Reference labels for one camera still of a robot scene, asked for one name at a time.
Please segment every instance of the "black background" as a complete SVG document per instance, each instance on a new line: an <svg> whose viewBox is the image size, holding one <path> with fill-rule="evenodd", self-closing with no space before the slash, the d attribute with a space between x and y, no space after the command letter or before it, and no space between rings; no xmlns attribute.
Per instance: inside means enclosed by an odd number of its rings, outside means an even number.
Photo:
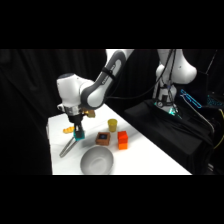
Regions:
<svg viewBox="0 0 224 224"><path fill-rule="evenodd" d="M205 73L216 50L184 49L184 55L191 65ZM60 114L57 105L61 99L56 80L62 74L75 73L95 81L105 63L105 49L0 49L0 131L2 145L5 146L1 150L8 164L7 168L3 166L3 174L51 173L44 128L49 117ZM156 49L136 49L125 66L114 96L132 97L147 91L155 83L158 66ZM224 94L223 72L224 51L218 49L208 71L209 90ZM110 99L106 104L123 116L125 109L151 97L152 91L136 100ZM42 148L42 154L38 154L37 147ZM20 152L17 157L13 156L16 150ZM41 162L41 166L38 158L46 160L45 165Z"/></svg>

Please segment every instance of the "gray bowl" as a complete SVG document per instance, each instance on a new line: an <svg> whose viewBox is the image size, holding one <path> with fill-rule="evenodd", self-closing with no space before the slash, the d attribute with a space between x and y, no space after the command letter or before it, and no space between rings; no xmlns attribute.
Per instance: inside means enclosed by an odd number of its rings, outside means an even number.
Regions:
<svg viewBox="0 0 224 224"><path fill-rule="evenodd" d="M81 170L85 175L109 175L114 164L110 150L97 146L90 149L81 160Z"/></svg>

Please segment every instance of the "green object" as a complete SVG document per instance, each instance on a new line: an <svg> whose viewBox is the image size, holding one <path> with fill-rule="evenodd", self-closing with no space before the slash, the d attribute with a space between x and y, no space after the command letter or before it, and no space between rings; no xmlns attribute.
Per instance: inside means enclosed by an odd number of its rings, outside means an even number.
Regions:
<svg viewBox="0 0 224 224"><path fill-rule="evenodd" d="M76 138L76 133L75 133L75 131L74 131L74 137L75 137L75 140L78 142L78 141L80 141L80 140L83 140L83 139L85 139L85 132L83 131L82 132L82 137L81 138Z"/></svg>

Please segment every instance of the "yellow cup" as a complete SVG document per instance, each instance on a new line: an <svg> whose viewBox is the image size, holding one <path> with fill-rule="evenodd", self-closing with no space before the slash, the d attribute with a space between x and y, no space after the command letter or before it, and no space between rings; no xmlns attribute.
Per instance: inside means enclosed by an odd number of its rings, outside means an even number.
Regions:
<svg viewBox="0 0 224 224"><path fill-rule="evenodd" d="M117 131L117 120L110 119L108 121L108 125L109 125L110 132L116 132Z"/></svg>

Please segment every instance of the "table surface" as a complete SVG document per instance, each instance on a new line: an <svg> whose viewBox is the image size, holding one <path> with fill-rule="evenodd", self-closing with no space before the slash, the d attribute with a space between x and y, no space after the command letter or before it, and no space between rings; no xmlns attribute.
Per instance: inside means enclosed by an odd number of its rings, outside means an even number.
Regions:
<svg viewBox="0 0 224 224"><path fill-rule="evenodd" d="M83 119L86 139L80 141L64 158L59 154L72 138L63 129L71 127L66 114L49 118L49 140L51 145L54 175L82 175L80 162L83 155L92 147L99 132L108 132L107 121L118 121L117 131L126 131L129 136L128 150L118 149L117 132L111 133L107 148L113 153L114 166L111 175L191 175L160 148L139 133L123 118L104 105L96 111L96 118Z"/></svg>

